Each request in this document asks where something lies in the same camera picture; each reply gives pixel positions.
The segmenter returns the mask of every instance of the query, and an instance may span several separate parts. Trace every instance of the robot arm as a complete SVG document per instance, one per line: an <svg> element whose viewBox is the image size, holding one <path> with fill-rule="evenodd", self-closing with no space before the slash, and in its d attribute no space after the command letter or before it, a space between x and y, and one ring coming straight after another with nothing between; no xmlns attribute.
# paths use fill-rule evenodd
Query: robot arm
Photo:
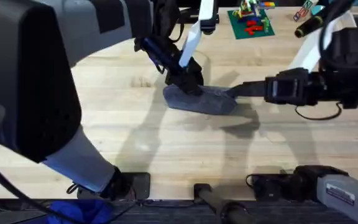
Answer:
<svg viewBox="0 0 358 224"><path fill-rule="evenodd" d="M82 131L70 67L149 35L152 9L148 0L0 0L0 144L93 192L117 181Z"/></svg>

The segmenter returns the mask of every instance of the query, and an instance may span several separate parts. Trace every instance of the wooden tabletop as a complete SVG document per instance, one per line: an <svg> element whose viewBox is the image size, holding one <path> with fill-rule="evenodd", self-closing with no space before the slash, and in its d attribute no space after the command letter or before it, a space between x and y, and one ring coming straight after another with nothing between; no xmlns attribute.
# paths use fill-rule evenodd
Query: wooden tabletop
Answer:
<svg viewBox="0 0 358 224"><path fill-rule="evenodd" d="M234 38L221 12L216 32L203 35L195 53L206 84L234 86L285 70L303 41L293 35L296 10L268 10L276 35L243 40ZM162 96L164 76L146 53L133 51L133 40L90 55L73 75L85 133L122 171L150 172L150 198L192 198L195 183L209 183L228 198L253 198L247 174L299 164L334 166L358 179L358 109L320 122L300 118L294 106L261 98L239 99L232 116L169 109ZM318 117L336 107L320 103L300 111ZM32 198L75 198L65 193L70 180L1 146L0 170ZM11 197L0 186L0 198Z"/></svg>

